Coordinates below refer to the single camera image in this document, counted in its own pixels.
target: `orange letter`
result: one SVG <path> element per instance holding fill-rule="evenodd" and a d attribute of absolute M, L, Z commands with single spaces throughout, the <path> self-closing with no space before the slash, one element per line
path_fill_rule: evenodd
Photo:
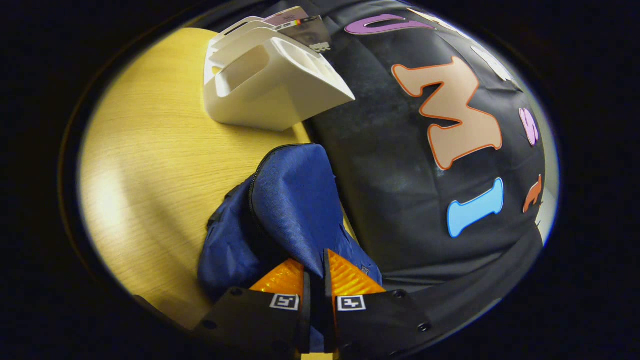
<path fill-rule="evenodd" d="M 542 175 L 538 175 L 538 182 L 531 187 L 529 193 L 527 194 L 527 199 L 524 200 L 524 208 L 522 208 L 522 213 L 526 213 L 529 210 L 529 204 L 533 201 L 535 204 L 538 202 L 538 196 L 542 192 Z"/>
<path fill-rule="evenodd" d="M 453 161 L 485 147 L 502 147 L 502 133 L 493 115 L 470 108 L 480 83 L 473 70 L 459 58 L 451 63 L 409 69 L 402 65 L 391 68 L 397 82 L 407 94 L 422 96 L 425 86 L 442 84 L 420 107 L 424 117 L 458 122 L 457 125 L 429 126 L 429 144 L 438 167 L 449 170 Z"/>

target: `blue pouch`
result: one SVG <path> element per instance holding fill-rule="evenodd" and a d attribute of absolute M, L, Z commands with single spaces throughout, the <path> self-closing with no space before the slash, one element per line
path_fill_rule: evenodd
<path fill-rule="evenodd" d="M 322 278 L 324 249 L 382 284 L 376 264 L 343 226 L 335 176 L 317 144 L 269 152 L 254 175 L 227 194 L 207 227 L 198 279 L 213 297 L 231 286 L 250 287 L 289 257 Z"/>

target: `black background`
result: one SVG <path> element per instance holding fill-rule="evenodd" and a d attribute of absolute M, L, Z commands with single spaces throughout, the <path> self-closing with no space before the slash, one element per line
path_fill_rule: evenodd
<path fill-rule="evenodd" d="M 191 347 L 118 288 L 92 279 L 60 215 L 65 126 L 94 76 L 215 4 L 194 0 L 3 4 L 7 182 L 2 346 L 7 358 L 189 358 Z M 526 59 L 561 152 L 561 208 L 536 265 L 432 359 L 621 359 L 638 351 L 633 188 L 637 49 L 632 3 L 427 4 Z"/>

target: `blue fabric bag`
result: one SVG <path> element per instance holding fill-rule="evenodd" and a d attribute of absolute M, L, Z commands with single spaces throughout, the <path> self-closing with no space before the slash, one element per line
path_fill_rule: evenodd
<path fill-rule="evenodd" d="M 382 285 L 380 270 L 343 226 L 335 176 L 317 144 L 269 152 L 207 227 L 198 278 L 213 297 L 231 286 L 250 287 L 289 257 L 322 278 L 324 249 Z"/>

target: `zipper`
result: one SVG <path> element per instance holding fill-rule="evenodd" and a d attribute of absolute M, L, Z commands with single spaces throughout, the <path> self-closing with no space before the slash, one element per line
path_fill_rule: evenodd
<path fill-rule="evenodd" d="M 264 230 L 264 227 L 262 226 L 262 223 L 258 219 L 258 216 L 255 214 L 255 210 L 253 208 L 253 188 L 255 187 L 255 180 L 258 178 L 258 175 L 260 174 L 260 170 L 262 170 L 262 166 L 264 166 L 264 163 L 267 162 L 267 160 L 271 157 L 271 155 L 273 155 L 274 152 L 276 152 L 276 151 L 278 151 L 280 149 L 284 149 L 286 147 L 304 146 L 304 145 L 315 145 L 315 144 L 312 144 L 312 143 L 291 143 L 289 145 L 281 145 L 281 146 L 275 147 L 271 151 L 267 152 L 267 154 L 264 156 L 262 161 L 260 161 L 260 164 L 258 164 L 258 168 L 255 169 L 255 173 L 253 173 L 253 177 L 251 179 L 251 185 L 249 185 L 249 199 L 248 199 L 249 200 L 249 213 L 251 213 L 251 217 L 253 218 L 253 222 L 257 225 L 258 229 L 260 229 L 260 231 L 263 233 L 264 236 L 270 237 L 269 234 L 267 234 L 267 232 Z"/>

